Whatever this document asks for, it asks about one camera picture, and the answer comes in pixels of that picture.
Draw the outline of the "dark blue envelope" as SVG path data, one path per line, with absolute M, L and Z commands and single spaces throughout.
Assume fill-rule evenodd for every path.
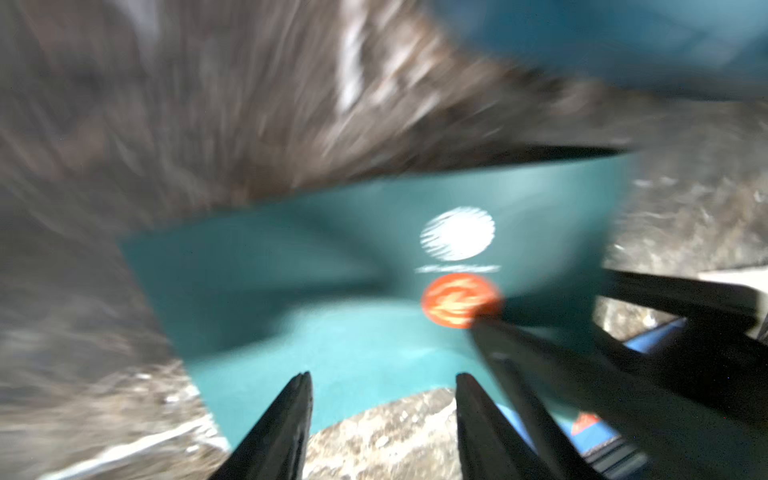
M 660 341 L 679 330 L 683 326 L 683 323 L 683 320 L 676 320 L 666 325 L 657 326 L 652 330 L 630 338 L 624 342 L 624 345 L 637 352 L 647 354 L 653 350 Z M 528 446 L 534 449 L 532 439 L 530 438 L 526 427 L 523 425 L 519 414 L 512 408 L 500 403 L 497 403 L 496 406 L 521 435 Z M 620 438 L 620 435 L 615 430 L 613 430 L 607 423 L 603 422 L 597 415 L 592 413 L 578 411 L 577 414 L 568 414 L 563 418 L 558 418 L 556 415 L 554 415 L 553 418 L 575 449 L 582 456 L 586 456 L 588 453 L 596 451 Z

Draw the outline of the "dark green envelope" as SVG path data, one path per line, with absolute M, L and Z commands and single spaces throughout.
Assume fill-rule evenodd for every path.
M 238 444 L 294 375 L 311 428 L 472 374 L 471 322 L 591 346 L 629 159 L 358 183 L 127 240 L 122 252 L 221 434 Z

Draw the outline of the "teal plastic storage box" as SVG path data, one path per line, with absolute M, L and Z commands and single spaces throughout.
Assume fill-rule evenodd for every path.
M 563 76 L 707 100 L 767 98 L 767 4 L 752 0 L 430 1 L 482 54 Z

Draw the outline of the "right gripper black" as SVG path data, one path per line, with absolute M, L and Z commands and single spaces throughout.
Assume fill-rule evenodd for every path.
M 552 419 L 526 377 L 596 413 L 668 479 L 766 478 L 767 344 L 747 335 L 759 322 L 759 292 L 604 273 L 601 296 L 687 320 L 645 353 L 595 325 L 596 348 L 618 370 L 503 322 L 477 321 L 470 329 L 541 456 L 563 462 L 571 446 L 559 429 L 546 431 Z

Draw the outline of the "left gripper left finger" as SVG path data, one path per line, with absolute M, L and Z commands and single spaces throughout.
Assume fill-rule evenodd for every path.
M 312 377 L 303 372 L 291 378 L 210 479 L 301 479 L 312 410 Z

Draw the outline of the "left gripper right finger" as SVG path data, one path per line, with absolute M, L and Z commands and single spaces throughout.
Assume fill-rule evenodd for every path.
M 472 375 L 457 375 L 456 385 L 457 441 L 465 479 L 554 477 Z

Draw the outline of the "pale pink envelope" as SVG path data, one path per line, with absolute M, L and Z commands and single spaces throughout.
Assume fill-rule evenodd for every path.
M 767 315 L 767 267 L 742 267 L 731 270 L 700 272 L 698 278 L 704 281 L 740 285 L 759 293 L 758 315 L 764 320 Z

